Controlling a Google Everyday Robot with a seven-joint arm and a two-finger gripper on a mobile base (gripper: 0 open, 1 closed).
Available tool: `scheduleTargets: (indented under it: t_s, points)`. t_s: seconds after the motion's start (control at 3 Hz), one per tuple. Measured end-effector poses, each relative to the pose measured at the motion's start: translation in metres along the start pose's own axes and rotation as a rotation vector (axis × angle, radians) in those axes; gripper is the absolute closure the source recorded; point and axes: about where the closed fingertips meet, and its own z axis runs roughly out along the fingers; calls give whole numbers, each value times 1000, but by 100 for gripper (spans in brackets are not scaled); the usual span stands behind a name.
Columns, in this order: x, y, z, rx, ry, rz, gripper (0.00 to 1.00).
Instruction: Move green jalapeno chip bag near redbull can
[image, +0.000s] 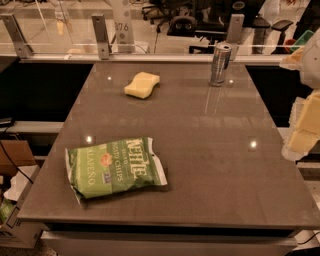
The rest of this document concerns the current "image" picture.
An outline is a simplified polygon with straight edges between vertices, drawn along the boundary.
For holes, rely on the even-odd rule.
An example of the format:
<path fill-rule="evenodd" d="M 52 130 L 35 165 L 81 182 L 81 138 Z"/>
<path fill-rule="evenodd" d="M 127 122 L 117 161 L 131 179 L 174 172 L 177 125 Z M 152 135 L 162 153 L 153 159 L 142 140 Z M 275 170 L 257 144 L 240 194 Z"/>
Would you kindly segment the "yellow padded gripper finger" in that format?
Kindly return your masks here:
<path fill-rule="evenodd" d="M 303 54 L 303 47 L 300 47 L 298 50 L 294 51 L 292 54 L 284 57 L 279 66 L 288 70 L 298 70 L 300 68 L 301 58 Z"/>
<path fill-rule="evenodd" d="M 285 159 L 301 159 L 319 140 L 320 92 L 312 92 L 306 99 L 297 97 L 293 103 L 282 155 Z"/>

